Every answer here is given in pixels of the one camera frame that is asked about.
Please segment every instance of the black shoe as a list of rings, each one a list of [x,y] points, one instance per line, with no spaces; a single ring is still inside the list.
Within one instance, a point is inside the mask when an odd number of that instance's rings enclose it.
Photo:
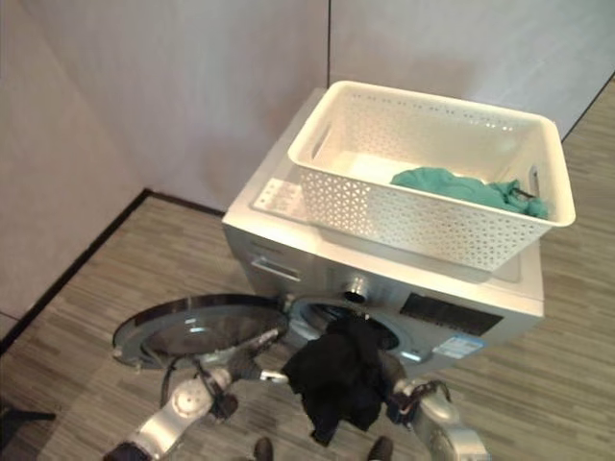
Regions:
[[[393,441],[387,437],[381,437],[376,441],[369,454],[368,461],[391,461],[393,456]]]
[[[256,461],[273,461],[273,445],[267,437],[258,439],[254,445],[254,459]]]

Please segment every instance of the laminate floor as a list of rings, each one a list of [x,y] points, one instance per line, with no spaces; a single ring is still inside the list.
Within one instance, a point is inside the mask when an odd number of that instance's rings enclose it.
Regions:
[[[542,241],[545,321],[436,374],[494,459],[615,459],[615,84],[565,151],[578,220]],[[24,425],[4,458],[99,459],[156,410],[161,380],[111,358],[114,329],[153,304],[250,291],[219,219],[148,199],[2,357],[2,397],[59,414]],[[276,346],[263,363],[280,366],[287,355]],[[237,459],[262,435],[277,459],[363,459],[382,434],[395,440],[395,459],[429,459],[384,417],[368,433],[342,424],[321,448],[287,387],[241,382],[235,390],[237,413],[224,425],[194,427],[174,459]]]

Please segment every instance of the washing machine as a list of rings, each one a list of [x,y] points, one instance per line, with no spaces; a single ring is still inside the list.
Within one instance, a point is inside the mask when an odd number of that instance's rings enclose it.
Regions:
[[[187,298],[141,312],[115,333],[116,358],[147,368],[165,368],[172,356],[222,360],[268,328],[283,329],[283,340],[300,348],[331,320],[360,315],[412,378],[543,318],[538,243],[485,273],[308,221],[299,171],[286,152],[323,94],[311,94],[223,220],[257,295]]]
[[[308,222],[287,149],[315,91],[224,217],[224,232],[256,293],[283,299],[286,340],[300,347],[328,321],[359,314],[409,376],[452,366],[521,335],[543,315],[539,244],[490,274]]]

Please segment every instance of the black garment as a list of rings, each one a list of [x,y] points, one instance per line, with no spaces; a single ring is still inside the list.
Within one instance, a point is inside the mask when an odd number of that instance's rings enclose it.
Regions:
[[[346,317],[331,322],[326,334],[284,365],[318,443],[327,446],[342,419],[367,430],[378,418],[385,392],[378,344],[378,334],[365,320]]]

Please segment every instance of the robotic hand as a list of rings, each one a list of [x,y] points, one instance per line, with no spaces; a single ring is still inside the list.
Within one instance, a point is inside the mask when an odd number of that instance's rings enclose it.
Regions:
[[[149,461],[162,459],[184,433],[208,414],[227,420],[237,408],[236,398],[226,391],[239,379],[259,379],[286,383],[287,377],[262,370],[254,361],[279,336],[272,329],[238,349],[226,367],[205,370],[193,360],[197,376],[180,383],[166,404],[139,429],[105,456],[106,461]]]
[[[489,452],[477,432],[463,424],[442,381],[409,380],[399,360],[381,352],[381,363],[391,393],[387,416],[397,425],[414,429],[438,461],[487,461]]]

